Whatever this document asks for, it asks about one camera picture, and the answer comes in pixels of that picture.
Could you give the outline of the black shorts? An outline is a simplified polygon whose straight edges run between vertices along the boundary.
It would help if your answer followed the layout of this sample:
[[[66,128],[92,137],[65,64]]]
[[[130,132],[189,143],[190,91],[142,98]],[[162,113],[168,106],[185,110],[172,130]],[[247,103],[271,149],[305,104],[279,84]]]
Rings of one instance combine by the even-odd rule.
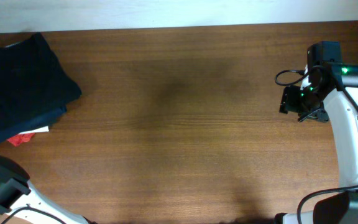
[[[0,47],[0,131],[34,119],[81,96],[40,33]]]

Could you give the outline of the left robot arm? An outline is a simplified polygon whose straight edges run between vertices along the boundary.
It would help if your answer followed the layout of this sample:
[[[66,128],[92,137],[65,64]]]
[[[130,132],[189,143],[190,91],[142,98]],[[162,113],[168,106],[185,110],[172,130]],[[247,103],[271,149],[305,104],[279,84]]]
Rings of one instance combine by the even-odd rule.
[[[65,210],[41,194],[28,173],[14,161],[0,156],[0,215],[37,224],[90,224],[87,218]]]

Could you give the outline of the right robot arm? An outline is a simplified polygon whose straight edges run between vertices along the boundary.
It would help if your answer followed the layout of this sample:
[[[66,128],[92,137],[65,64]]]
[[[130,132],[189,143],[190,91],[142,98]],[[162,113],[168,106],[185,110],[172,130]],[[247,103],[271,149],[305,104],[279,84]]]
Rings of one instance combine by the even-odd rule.
[[[280,113],[331,124],[339,166],[339,187],[313,192],[296,213],[279,213],[274,223],[358,224],[358,65],[342,61],[339,42],[322,41],[307,50],[301,78],[283,84]]]

